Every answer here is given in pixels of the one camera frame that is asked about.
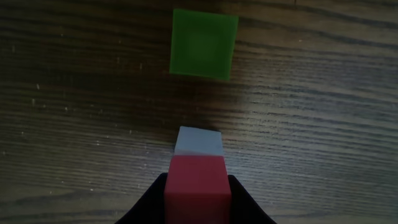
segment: green cube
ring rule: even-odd
[[[174,9],[170,73],[229,80],[238,16]]]

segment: red block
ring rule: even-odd
[[[164,199],[167,224],[228,224],[231,189],[224,157],[174,156]]]

